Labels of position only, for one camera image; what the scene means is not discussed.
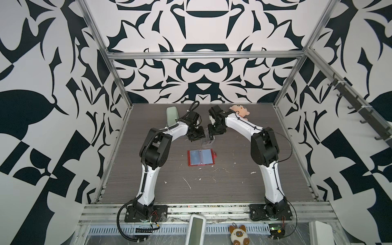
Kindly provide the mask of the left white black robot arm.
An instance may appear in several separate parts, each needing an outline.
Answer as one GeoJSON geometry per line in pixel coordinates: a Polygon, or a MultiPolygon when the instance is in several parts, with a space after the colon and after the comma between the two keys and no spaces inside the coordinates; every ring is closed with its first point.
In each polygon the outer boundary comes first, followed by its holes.
{"type": "Polygon", "coordinates": [[[183,136],[189,141],[204,138],[201,122],[197,112],[188,111],[164,128],[150,129],[139,152],[143,174],[136,200],[132,202],[135,210],[144,215],[152,213],[158,175],[168,159],[171,143],[183,136]]]}

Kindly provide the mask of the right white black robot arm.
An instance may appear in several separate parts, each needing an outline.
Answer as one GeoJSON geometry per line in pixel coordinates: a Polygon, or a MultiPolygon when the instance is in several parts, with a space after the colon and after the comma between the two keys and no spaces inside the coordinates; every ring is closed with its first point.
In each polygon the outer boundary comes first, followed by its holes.
{"type": "Polygon", "coordinates": [[[278,172],[280,150],[273,129],[257,126],[241,117],[239,111],[223,110],[218,105],[209,109],[209,117],[211,123],[208,125],[208,132],[211,136],[222,135],[230,128],[250,141],[251,157],[259,166],[263,177],[268,216],[282,212],[287,200],[278,172]]]}

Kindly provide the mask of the clear acrylic card box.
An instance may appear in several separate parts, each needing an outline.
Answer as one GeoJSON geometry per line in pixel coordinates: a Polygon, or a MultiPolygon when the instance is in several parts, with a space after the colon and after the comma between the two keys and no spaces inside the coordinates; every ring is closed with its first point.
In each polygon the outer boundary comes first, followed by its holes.
{"type": "Polygon", "coordinates": [[[208,129],[204,130],[204,135],[205,135],[205,137],[201,139],[201,146],[203,148],[211,147],[215,141],[215,136],[210,135],[208,129]]]}

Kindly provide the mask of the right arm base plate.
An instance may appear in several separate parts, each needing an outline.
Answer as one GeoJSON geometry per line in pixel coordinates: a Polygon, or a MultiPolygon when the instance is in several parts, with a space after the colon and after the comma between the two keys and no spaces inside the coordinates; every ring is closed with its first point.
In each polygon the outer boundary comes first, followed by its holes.
{"type": "Polygon", "coordinates": [[[291,220],[293,213],[286,203],[280,204],[250,204],[250,219],[252,221],[291,220]]]}

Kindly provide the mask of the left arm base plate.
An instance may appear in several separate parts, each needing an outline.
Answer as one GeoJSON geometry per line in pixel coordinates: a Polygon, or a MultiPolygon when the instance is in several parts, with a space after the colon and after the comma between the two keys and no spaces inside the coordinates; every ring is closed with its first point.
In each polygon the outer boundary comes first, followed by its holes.
{"type": "Polygon", "coordinates": [[[167,217],[168,206],[167,205],[136,205],[128,206],[125,219],[126,223],[135,222],[158,222],[167,217]]]}

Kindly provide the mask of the red leather card holder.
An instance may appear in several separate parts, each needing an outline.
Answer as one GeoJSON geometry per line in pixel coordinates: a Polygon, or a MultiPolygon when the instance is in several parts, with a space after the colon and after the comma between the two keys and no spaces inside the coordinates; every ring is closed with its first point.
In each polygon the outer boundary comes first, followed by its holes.
{"type": "Polygon", "coordinates": [[[216,152],[213,149],[191,150],[187,152],[188,166],[214,165],[216,152]]]}

